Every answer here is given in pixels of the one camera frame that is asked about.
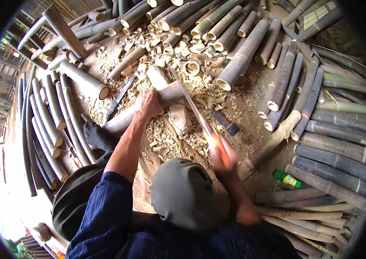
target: person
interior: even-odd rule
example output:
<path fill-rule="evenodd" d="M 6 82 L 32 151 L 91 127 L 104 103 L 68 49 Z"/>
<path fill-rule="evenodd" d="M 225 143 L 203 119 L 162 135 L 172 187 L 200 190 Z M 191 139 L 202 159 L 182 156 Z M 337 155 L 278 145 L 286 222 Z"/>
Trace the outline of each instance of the person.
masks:
<path fill-rule="evenodd" d="M 164 112 L 154 88 L 138 106 L 120 140 L 94 122 L 84 125 L 89 144 L 106 153 L 71 175 L 56 195 L 53 223 L 70 240 L 67 259 L 300 258 L 286 237 L 260 220 L 237 175 L 239 156 L 223 137 L 229 165 L 210 151 L 235 222 L 219 214 L 205 169 L 181 158 L 162 164 L 153 176 L 150 197 L 157 214 L 134 212 L 132 186 L 144 130 Z"/>

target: black sock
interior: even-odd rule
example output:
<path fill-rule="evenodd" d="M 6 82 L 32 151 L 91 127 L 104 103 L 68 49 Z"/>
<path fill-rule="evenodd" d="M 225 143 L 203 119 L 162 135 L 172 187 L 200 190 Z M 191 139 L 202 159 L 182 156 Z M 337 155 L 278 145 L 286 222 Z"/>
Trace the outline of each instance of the black sock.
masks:
<path fill-rule="evenodd" d="M 105 152 L 113 152 L 119 141 L 93 121 L 84 123 L 84 136 L 88 144 Z"/>

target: hollow bamboo end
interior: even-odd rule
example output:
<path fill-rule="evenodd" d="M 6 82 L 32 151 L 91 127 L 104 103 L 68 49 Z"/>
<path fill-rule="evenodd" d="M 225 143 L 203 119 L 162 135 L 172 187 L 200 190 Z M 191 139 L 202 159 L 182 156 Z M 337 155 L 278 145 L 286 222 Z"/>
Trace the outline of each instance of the hollow bamboo end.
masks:
<path fill-rule="evenodd" d="M 277 105 L 276 103 L 274 103 L 273 101 L 268 101 L 268 108 L 271 111 L 278 111 L 279 110 L 279 105 Z"/>
<path fill-rule="evenodd" d="M 226 91 L 230 91 L 232 89 L 232 87 L 230 86 L 230 84 L 228 84 L 226 81 L 222 80 L 222 79 L 217 79 L 216 83 L 218 86 L 220 86 L 223 90 Z"/>
<path fill-rule="evenodd" d="M 269 131 L 274 131 L 274 127 L 272 127 L 271 123 L 269 123 L 269 122 L 264 122 L 263 126 L 265 127 L 265 129 L 267 129 Z"/>

